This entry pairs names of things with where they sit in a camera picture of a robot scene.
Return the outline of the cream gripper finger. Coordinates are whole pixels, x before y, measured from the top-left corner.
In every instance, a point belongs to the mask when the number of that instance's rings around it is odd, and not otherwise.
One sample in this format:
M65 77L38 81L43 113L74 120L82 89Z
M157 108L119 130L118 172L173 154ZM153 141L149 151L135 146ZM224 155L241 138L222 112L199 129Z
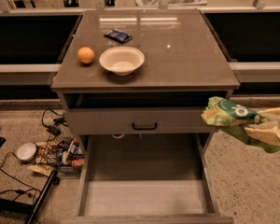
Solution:
M255 140L280 147L280 128L278 126L270 129L245 127L245 132Z
M261 110L259 114L266 119L280 119L280 107Z

